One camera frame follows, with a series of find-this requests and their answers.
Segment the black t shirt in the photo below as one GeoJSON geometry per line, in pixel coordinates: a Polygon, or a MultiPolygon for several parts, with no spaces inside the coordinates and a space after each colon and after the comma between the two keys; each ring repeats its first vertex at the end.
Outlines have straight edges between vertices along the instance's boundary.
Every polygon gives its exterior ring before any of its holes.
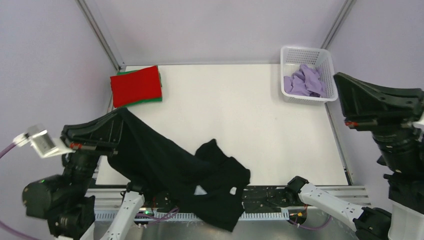
{"type": "Polygon", "coordinates": [[[249,169],[226,156],[215,139],[191,154],[127,108],[112,115],[123,122],[117,154],[107,160],[114,170],[142,185],[147,199],[167,191],[181,210],[214,227],[234,230],[244,212],[242,195],[250,182],[249,169]]]}

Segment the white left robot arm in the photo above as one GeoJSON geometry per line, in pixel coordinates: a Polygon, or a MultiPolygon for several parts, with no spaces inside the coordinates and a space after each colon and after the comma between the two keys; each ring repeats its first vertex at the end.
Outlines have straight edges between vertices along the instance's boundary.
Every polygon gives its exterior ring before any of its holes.
{"type": "Polygon", "coordinates": [[[86,193],[102,156],[118,154],[124,119],[110,112],[87,123],[65,125],[60,138],[34,125],[23,134],[40,158],[61,156],[64,167],[55,174],[29,183],[22,191],[26,215],[46,220],[57,239],[82,240],[95,222],[95,196],[86,193]]]}

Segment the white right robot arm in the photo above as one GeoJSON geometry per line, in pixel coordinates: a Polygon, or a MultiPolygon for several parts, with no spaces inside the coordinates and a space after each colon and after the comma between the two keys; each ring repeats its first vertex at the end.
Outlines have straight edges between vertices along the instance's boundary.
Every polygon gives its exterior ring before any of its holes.
{"type": "Polygon", "coordinates": [[[368,132],[379,151],[382,179],[363,167],[371,205],[360,206],[295,176],[285,187],[291,205],[323,211],[359,240],[421,240],[424,237],[424,91],[365,82],[338,72],[334,81],[345,125],[368,132]]]}

